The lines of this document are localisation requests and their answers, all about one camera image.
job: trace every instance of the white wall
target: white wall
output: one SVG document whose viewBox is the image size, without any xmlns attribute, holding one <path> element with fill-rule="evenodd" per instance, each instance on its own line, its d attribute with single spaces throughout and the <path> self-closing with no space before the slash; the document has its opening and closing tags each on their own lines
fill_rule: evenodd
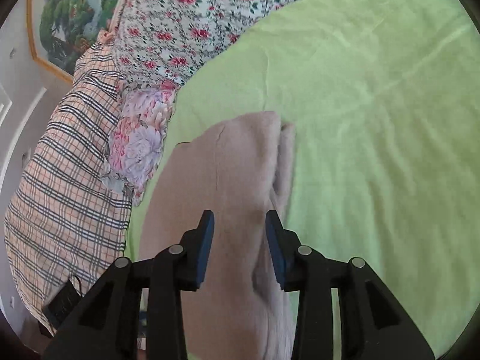
<svg viewBox="0 0 480 360">
<path fill-rule="evenodd" d="M 13 49 L 16 51 L 10 58 Z M 53 109 L 69 90 L 69 85 L 32 60 L 26 32 L 26 0 L 18 1 L 0 28 L 0 61 L 0 101 L 11 102 L 0 125 L 0 296 L 7 321 L 19 334 L 23 321 L 30 314 L 11 277 L 3 216 L 20 181 L 23 154 L 29 150 L 33 154 Z M 15 298 L 14 308 L 10 306 L 11 297 Z"/>
</svg>

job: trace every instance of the pink floral fabric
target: pink floral fabric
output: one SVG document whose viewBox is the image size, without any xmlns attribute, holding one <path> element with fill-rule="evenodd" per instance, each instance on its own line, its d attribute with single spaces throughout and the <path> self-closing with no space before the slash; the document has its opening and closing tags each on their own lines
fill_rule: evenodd
<svg viewBox="0 0 480 360">
<path fill-rule="evenodd" d="M 121 121 L 106 150 L 104 184 L 138 205 L 162 156 L 176 85 L 185 84 L 256 21 L 293 1 L 125 0 L 113 58 L 128 85 L 121 91 Z"/>
<path fill-rule="evenodd" d="M 183 85 L 256 21 L 295 0 L 125 0 L 114 60 L 129 81 Z"/>
<path fill-rule="evenodd" d="M 164 80 L 158 86 L 128 92 L 120 121 L 106 147 L 102 182 L 139 205 L 145 185 L 157 169 L 173 114 L 178 85 Z"/>
</svg>

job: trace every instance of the metal screw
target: metal screw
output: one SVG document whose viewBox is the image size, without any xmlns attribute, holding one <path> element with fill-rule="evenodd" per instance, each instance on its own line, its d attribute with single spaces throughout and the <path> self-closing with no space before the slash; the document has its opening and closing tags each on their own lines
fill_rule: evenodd
<svg viewBox="0 0 480 360">
<path fill-rule="evenodd" d="M 311 253 L 311 247 L 306 245 L 301 245 L 298 247 L 297 252 L 302 256 L 308 256 Z"/>
<path fill-rule="evenodd" d="M 182 245 L 172 245 L 169 247 L 169 252 L 170 254 L 180 254 L 183 252 L 183 246 Z"/>
<path fill-rule="evenodd" d="M 115 260 L 115 266 L 117 268 L 125 268 L 128 265 L 128 258 L 120 257 Z"/>
<path fill-rule="evenodd" d="M 352 259 L 352 264 L 354 267 L 363 268 L 365 266 L 365 260 L 361 257 L 354 257 Z"/>
</svg>

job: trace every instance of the plaid pillowcase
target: plaid pillowcase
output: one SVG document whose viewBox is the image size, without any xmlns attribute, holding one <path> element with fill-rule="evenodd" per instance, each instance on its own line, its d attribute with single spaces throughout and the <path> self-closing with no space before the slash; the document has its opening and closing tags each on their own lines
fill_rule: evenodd
<svg viewBox="0 0 480 360">
<path fill-rule="evenodd" d="M 27 309 L 75 274 L 85 293 L 125 247 L 131 202 L 99 179 L 103 150 L 119 120 L 112 44 L 77 61 L 72 90 L 59 103 L 5 215 L 13 279 Z"/>
</svg>

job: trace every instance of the gold frame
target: gold frame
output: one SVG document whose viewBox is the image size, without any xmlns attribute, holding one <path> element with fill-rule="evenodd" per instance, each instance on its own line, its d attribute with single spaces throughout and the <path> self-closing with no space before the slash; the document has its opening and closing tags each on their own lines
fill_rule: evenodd
<svg viewBox="0 0 480 360">
<path fill-rule="evenodd" d="M 30 54 L 32 55 L 33 61 L 37 62 L 40 67 L 44 68 L 50 73 L 53 73 L 58 78 L 64 80 L 66 83 L 72 84 L 74 78 L 70 74 L 60 69 L 59 67 L 56 67 L 54 64 L 51 64 L 50 62 L 41 59 L 37 55 L 37 50 L 35 49 L 35 41 L 33 37 L 32 0 L 27 0 L 26 22 L 28 33 L 28 46 L 30 48 Z"/>
</svg>

